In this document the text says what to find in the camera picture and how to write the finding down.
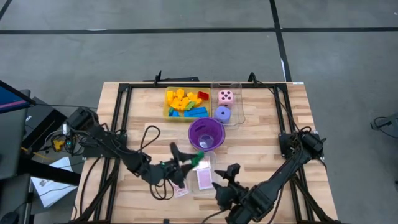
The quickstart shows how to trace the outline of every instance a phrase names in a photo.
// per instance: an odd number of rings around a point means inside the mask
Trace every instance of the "purple cup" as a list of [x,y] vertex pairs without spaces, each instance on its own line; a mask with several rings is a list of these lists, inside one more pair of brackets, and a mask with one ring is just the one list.
[[199,118],[189,126],[191,145],[200,151],[213,151],[225,140],[224,126],[214,118]]

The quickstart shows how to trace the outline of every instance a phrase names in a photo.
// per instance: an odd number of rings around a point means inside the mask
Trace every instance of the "blue toy block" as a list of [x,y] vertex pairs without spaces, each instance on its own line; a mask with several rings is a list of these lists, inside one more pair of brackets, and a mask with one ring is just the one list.
[[174,110],[171,116],[180,116],[178,111]]
[[205,107],[193,108],[188,111],[184,111],[185,117],[195,117],[195,118],[204,118],[208,117],[208,113]]

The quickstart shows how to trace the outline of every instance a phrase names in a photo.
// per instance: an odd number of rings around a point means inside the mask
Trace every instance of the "plastic bin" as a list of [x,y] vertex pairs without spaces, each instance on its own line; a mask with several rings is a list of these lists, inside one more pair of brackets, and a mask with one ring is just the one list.
[[[216,167],[216,154],[213,151],[208,151],[205,152],[205,156],[210,157],[210,169],[211,169],[211,179],[213,182],[219,184],[221,181],[221,177],[214,173],[215,167]],[[198,177],[197,177],[197,172],[192,170],[191,172],[188,173],[187,175],[187,185],[189,192],[194,195],[194,196],[200,196],[200,195],[216,195],[216,189],[213,187],[210,189],[204,189],[204,190],[199,190],[199,184],[198,184]]]
[[196,150],[213,151],[224,143],[225,130],[214,118],[198,118],[189,126],[188,138]]
[[218,107],[218,92],[221,90],[229,90],[234,95],[234,104],[231,108],[231,118],[228,124],[223,124],[224,127],[233,127],[243,124],[245,121],[243,112],[243,99],[242,99],[242,84],[240,82],[213,82],[211,85],[211,107],[213,108],[212,114],[215,113]]
[[170,109],[170,105],[167,103],[167,97],[166,97],[166,93],[167,91],[174,91],[176,92],[178,89],[183,89],[185,94],[192,92],[193,94],[197,94],[199,91],[202,91],[204,93],[209,94],[209,100],[203,100],[203,102],[201,103],[201,105],[199,107],[204,106],[207,110],[208,116],[211,117],[212,115],[212,111],[211,111],[211,90],[209,88],[185,88],[185,87],[167,87],[165,92],[164,92],[164,106],[163,106],[163,117],[167,120],[167,121],[193,121],[195,119],[197,119],[196,117],[184,117],[184,112],[183,111],[179,111],[179,117],[171,117],[169,116],[169,109]]

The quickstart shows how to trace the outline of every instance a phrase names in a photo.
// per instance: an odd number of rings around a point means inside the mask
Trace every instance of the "clear plastic container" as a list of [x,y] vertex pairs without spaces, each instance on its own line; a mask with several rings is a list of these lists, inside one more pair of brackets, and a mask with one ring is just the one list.
[[[210,169],[211,169],[211,179],[214,183],[219,184],[221,181],[221,177],[217,175],[214,170],[216,167],[216,154],[213,151],[205,152],[205,156],[210,157]],[[191,170],[187,175],[187,185],[190,193],[194,196],[203,196],[203,195],[216,195],[216,189],[213,187],[210,189],[199,189],[197,172],[195,170]]]
[[232,105],[229,123],[223,125],[227,128],[243,124],[246,118],[243,113],[242,84],[240,82],[213,82],[210,87],[212,114],[215,114],[218,107],[218,92],[221,90],[229,90],[234,95],[234,103]]
[[[183,89],[185,94],[187,93],[193,93],[193,94],[197,94],[199,91],[202,91],[204,93],[207,93],[211,96],[211,90],[209,88],[189,88],[189,87],[167,87],[164,93],[164,105],[163,105],[163,117],[167,120],[167,121],[193,121],[195,119],[197,119],[196,117],[184,117],[184,112],[183,111],[179,111],[179,117],[173,117],[173,116],[169,116],[169,109],[170,109],[170,105],[167,103],[167,97],[166,97],[166,93],[167,91],[174,91],[176,92],[178,89]],[[198,107],[205,107],[208,113],[208,116],[211,117],[212,113],[211,113],[211,100],[212,97],[209,96],[209,100],[203,100],[203,102],[201,103],[200,106]]]

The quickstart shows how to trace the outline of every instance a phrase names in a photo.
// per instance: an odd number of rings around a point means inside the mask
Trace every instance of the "white cable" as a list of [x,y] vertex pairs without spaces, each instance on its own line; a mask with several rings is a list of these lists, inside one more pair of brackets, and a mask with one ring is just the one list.
[[44,139],[44,146],[47,146],[47,139],[50,137],[50,135],[53,135],[54,133],[57,133],[57,132],[62,132],[62,130],[53,131],[53,132],[51,132],[47,137],[45,137],[45,139]]

